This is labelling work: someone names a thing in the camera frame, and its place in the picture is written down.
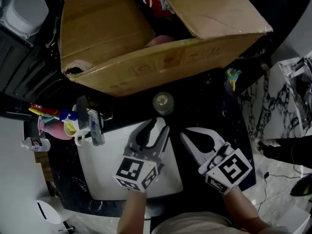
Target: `marble countertop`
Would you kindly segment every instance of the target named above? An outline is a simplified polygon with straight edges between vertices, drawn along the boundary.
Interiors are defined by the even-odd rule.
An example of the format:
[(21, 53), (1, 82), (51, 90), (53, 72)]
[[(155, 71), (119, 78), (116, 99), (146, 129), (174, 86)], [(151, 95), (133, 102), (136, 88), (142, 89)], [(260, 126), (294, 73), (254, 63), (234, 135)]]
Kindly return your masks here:
[[(243, 116), (232, 88), (223, 69), (214, 69), (191, 78), (171, 82), (141, 93), (122, 97), (112, 104), (114, 119), (106, 126), (111, 131), (141, 122), (159, 115), (152, 106), (154, 95), (165, 91), (175, 100), (175, 110), (164, 117), (170, 125), (170, 139), (180, 172), (184, 190), (175, 195), (148, 199), (146, 218), (162, 215), (168, 209), (185, 207), (189, 204), (194, 211), (222, 213), (221, 195), (197, 172), (198, 165), (184, 148), (180, 130), (186, 127), (204, 127), (217, 131), (233, 148), (240, 148), (254, 166), (252, 149)], [(67, 147), (49, 151), (49, 161), (64, 208), (80, 213), (121, 216), (125, 201), (93, 200), (83, 175), (78, 151), (75, 145), (66, 142)], [(254, 170), (242, 181), (245, 190), (255, 184)]]

